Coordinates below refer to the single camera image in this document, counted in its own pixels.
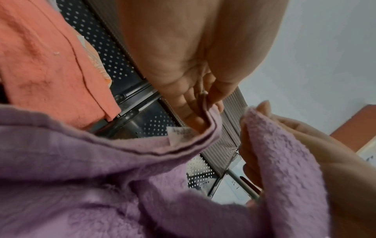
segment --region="care label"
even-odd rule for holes
[[[190,141],[193,137],[197,136],[198,133],[189,127],[166,127],[168,140],[170,141],[170,146],[175,146],[183,142]]]

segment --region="orange towel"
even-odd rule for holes
[[[0,75],[11,104],[77,128],[120,112],[71,26],[46,0],[0,0]]]

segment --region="white wall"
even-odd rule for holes
[[[291,0],[264,63],[240,89],[248,105],[333,132],[376,104],[376,0]]]

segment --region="skin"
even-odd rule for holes
[[[292,133],[316,158],[329,194],[333,237],[376,237],[376,169],[325,133],[303,122],[273,115],[268,101],[261,103],[257,111]],[[246,161],[244,173],[262,188],[257,157],[246,125],[242,120],[240,125],[239,153]]]
[[[117,0],[129,52],[179,117],[207,128],[202,91],[222,100],[264,60],[288,0]]]

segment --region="lavender towel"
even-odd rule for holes
[[[215,109],[204,134],[175,147],[167,137],[97,138],[8,106],[0,113],[1,238],[328,236],[318,164],[252,109],[246,119],[265,200],[251,210],[187,187],[186,162],[221,133]]]

